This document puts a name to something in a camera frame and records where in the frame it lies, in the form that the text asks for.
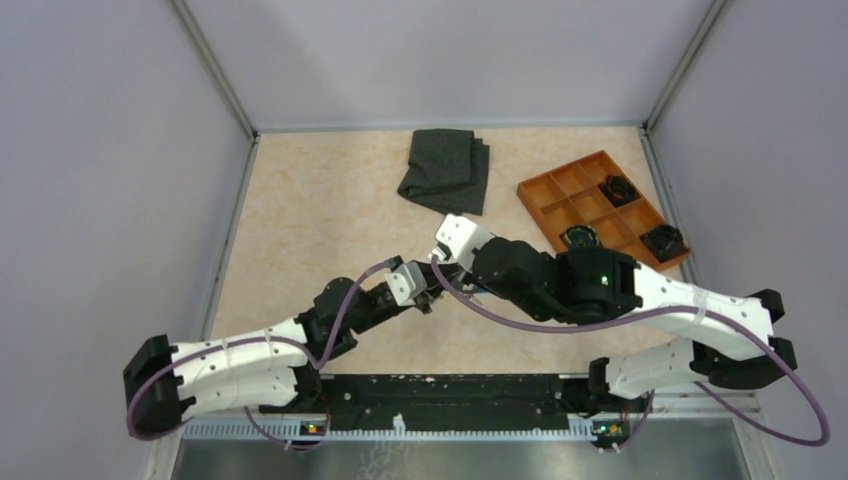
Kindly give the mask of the metal key holder plate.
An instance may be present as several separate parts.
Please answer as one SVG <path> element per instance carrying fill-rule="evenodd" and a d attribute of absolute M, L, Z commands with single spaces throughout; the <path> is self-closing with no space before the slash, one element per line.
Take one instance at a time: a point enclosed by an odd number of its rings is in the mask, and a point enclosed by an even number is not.
<path fill-rule="evenodd" d="M 476 296 L 486 293 L 487 289 L 479 285 L 472 278 L 471 274 L 464 270 L 458 263 L 440 263 L 436 261 L 429 264 L 429 270 L 435 278 L 438 287 L 443 292 L 446 292 L 469 310 L 479 315 L 485 313 L 484 305 Z"/>

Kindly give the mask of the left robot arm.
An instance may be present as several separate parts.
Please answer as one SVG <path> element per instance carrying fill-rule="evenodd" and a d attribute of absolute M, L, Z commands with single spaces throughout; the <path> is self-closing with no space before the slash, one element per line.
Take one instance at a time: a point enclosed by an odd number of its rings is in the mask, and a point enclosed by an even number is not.
<path fill-rule="evenodd" d="M 428 313 L 438 281 L 392 272 L 365 289 L 364 276 L 331 280 L 310 308 L 270 327 L 218 340 L 146 339 L 122 372 L 131 437 L 152 441 L 207 413 L 254 406 L 308 413 L 319 404 L 320 370 L 357 335 L 400 314 Z"/>

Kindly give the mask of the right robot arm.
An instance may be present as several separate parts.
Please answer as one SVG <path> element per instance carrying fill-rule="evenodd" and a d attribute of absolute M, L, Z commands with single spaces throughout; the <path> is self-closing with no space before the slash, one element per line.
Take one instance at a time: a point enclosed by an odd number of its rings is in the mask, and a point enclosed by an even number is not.
<path fill-rule="evenodd" d="M 555 320 L 576 328 L 630 318 L 672 336 L 640 353 L 591 362 L 586 397 L 600 412 L 612 412 L 649 390 L 684 383 L 764 388 L 785 372 L 756 340 L 788 370 L 798 367 L 792 342 L 773 333 L 785 313 L 774 290 L 731 297 L 673 280 L 603 247 L 551 256 L 501 237 L 471 247 L 459 263 L 477 285 L 537 322 Z"/>

